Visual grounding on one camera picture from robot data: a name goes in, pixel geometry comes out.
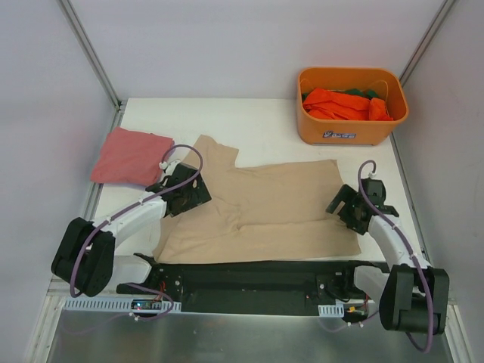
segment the red cloth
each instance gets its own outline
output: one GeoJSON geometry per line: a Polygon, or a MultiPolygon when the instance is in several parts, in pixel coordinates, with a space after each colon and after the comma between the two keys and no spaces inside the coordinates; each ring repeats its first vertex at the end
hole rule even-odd
{"type": "Polygon", "coordinates": [[[172,145],[172,138],[116,127],[101,148],[91,180],[152,185],[159,181],[161,158],[172,145]]]}
{"type": "Polygon", "coordinates": [[[347,95],[315,88],[302,103],[306,112],[318,119],[391,121],[384,100],[347,95]]]}

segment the logo on bin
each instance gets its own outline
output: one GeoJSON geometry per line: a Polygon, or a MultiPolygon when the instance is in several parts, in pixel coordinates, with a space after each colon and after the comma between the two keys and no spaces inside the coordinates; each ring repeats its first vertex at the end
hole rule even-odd
{"type": "Polygon", "coordinates": [[[340,134],[338,132],[325,131],[323,138],[355,138],[356,134],[340,134]]]}

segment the white wall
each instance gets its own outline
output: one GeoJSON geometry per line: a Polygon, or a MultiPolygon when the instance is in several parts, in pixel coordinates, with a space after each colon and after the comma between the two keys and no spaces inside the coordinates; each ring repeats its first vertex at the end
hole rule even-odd
{"type": "Polygon", "coordinates": [[[122,99],[293,98],[316,65],[400,74],[442,0],[73,0],[122,99]]]}
{"type": "Polygon", "coordinates": [[[447,270],[478,361],[484,299],[484,2],[460,0],[411,75],[397,129],[435,264],[447,270]]]}
{"type": "Polygon", "coordinates": [[[24,354],[67,223],[113,118],[53,0],[0,11],[0,362],[24,354]]]}

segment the white ventilation grille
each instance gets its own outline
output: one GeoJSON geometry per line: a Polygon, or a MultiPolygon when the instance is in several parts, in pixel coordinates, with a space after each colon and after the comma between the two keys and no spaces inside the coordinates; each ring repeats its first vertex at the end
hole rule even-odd
{"type": "MultiPolygon", "coordinates": [[[[132,310],[131,304],[133,298],[125,297],[78,297],[76,299],[70,297],[66,300],[64,305],[65,310],[77,312],[143,312],[154,313],[165,312],[169,309],[171,303],[168,301],[156,302],[151,305],[151,310],[132,310]]],[[[182,304],[175,302],[171,312],[181,312],[182,304]]]]}
{"type": "Polygon", "coordinates": [[[336,305],[318,305],[319,316],[322,318],[342,318],[345,316],[345,308],[341,303],[336,305]]]}

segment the metal frame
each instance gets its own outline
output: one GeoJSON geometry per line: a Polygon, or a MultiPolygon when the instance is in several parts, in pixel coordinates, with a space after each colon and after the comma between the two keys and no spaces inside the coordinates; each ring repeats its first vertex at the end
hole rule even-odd
{"type": "MultiPolygon", "coordinates": [[[[98,59],[98,56],[96,55],[94,48],[92,47],[91,42],[88,39],[88,36],[79,20],[79,17],[77,16],[72,4],[70,3],[70,0],[56,0],[56,1],[59,4],[64,15],[66,16],[67,21],[71,25],[74,35],[78,39],[79,44],[82,50],[84,51],[86,58],[91,64],[92,69],[95,72],[100,83],[102,84],[107,96],[109,97],[114,107],[116,108],[116,115],[110,127],[110,131],[111,131],[112,129],[114,129],[114,127],[118,126],[121,123],[123,119],[126,103],[122,102],[118,98],[112,83],[110,82],[104,68],[102,67],[101,62],[98,59]]],[[[400,77],[400,82],[402,85],[405,85],[408,78],[413,73],[419,60],[422,58],[423,54],[430,46],[430,43],[433,41],[435,35],[439,31],[440,27],[442,26],[450,10],[453,8],[456,2],[457,0],[445,0],[442,3],[441,8],[439,9],[436,16],[434,17],[432,23],[430,24],[425,35],[423,36],[420,44],[418,45],[413,56],[411,57],[407,66],[405,67],[404,72],[402,73],[402,76],[400,77]]],[[[399,150],[393,135],[391,136],[391,141],[392,141],[393,149],[396,152],[397,163],[399,165],[399,170],[404,184],[405,193],[407,194],[408,202],[411,206],[412,218],[414,219],[414,223],[417,229],[417,235],[420,240],[420,245],[423,247],[423,252],[425,253],[425,243],[421,233],[420,224],[414,213],[414,203],[411,198],[411,193],[408,189],[408,181],[407,181],[407,178],[405,177],[405,170],[402,167],[401,157],[399,155],[399,150]]],[[[96,185],[94,183],[90,185],[89,191],[88,191],[88,198],[85,202],[85,207],[84,207],[84,213],[83,213],[84,218],[91,219],[94,216],[95,210],[98,205],[99,197],[101,196],[101,191],[102,191],[102,185],[96,185]]],[[[44,305],[42,307],[40,319],[37,322],[33,341],[29,346],[29,350],[26,356],[27,358],[26,361],[35,362],[35,363],[43,363],[47,361],[51,343],[52,343],[52,340],[54,339],[55,329],[57,327],[61,310],[62,310],[62,307],[64,306],[64,303],[66,301],[66,296],[68,296],[68,294],[69,294],[68,284],[56,277],[53,277],[47,292],[47,296],[44,301],[44,305]]],[[[113,291],[107,291],[102,295],[113,296],[114,294],[115,292],[113,291]]],[[[458,306],[454,304],[455,304],[455,300],[451,298],[449,300],[447,327],[445,329],[445,334],[447,336],[449,349],[451,351],[452,358],[456,362],[472,362],[474,361],[474,359],[472,356],[472,352],[470,351],[470,348],[469,348],[469,342],[467,339],[463,322],[461,320],[461,314],[459,312],[458,306]]]]}

